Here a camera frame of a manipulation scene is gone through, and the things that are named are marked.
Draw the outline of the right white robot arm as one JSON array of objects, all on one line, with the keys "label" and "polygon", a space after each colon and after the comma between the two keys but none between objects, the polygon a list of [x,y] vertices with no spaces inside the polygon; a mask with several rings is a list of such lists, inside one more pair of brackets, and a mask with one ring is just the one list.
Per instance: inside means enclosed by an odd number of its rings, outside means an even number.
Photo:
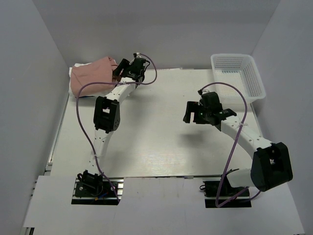
[{"label": "right white robot arm", "polygon": [[233,195],[239,187],[255,187],[265,192],[293,179],[288,147],[274,143],[241,122],[231,109],[224,109],[216,92],[202,94],[199,101],[188,101],[185,123],[209,124],[231,137],[252,159],[251,168],[226,174],[221,190]]}]

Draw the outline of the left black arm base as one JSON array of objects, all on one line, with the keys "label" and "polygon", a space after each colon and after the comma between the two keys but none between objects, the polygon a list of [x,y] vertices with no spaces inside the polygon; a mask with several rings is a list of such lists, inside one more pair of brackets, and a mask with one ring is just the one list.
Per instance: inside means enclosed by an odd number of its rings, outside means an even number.
[{"label": "left black arm base", "polygon": [[73,205],[116,206],[121,200],[123,186],[123,179],[108,182],[101,175],[90,174],[86,170],[76,177],[71,203]]}]

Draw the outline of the pink printed t-shirt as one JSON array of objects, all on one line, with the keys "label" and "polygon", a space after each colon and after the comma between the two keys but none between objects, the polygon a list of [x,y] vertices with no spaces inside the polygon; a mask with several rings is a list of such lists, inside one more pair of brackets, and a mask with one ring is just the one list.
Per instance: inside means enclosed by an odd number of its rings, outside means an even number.
[{"label": "pink printed t-shirt", "polygon": [[81,87],[92,82],[101,82],[101,84],[85,87],[81,91],[80,97],[111,91],[115,87],[115,83],[117,83],[117,80],[112,75],[113,70],[117,66],[116,61],[108,56],[85,65],[75,64],[69,72],[69,93],[77,96]]}]

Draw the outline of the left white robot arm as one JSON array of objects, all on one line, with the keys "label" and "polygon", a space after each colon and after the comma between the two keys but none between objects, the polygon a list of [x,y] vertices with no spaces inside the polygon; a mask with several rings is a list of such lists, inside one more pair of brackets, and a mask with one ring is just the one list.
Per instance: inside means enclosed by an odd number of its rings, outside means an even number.
[{"label": "left white robot arm", "polygon": [[113,71],[114,75],[120,74],[121,85],[116,86],[105,97],[96,99],[93,122],[95,125],[95,139],[93,146],[95,156],[89,160],[87,170],[91,174],[98,174],[97,163],[105,157],[110,139],[120,125],[120,105],[124,99],[132,93],[139,83],[144,81],[147,59],[139,53],[134,55],[133,61],[123,59],[119,66]]}]

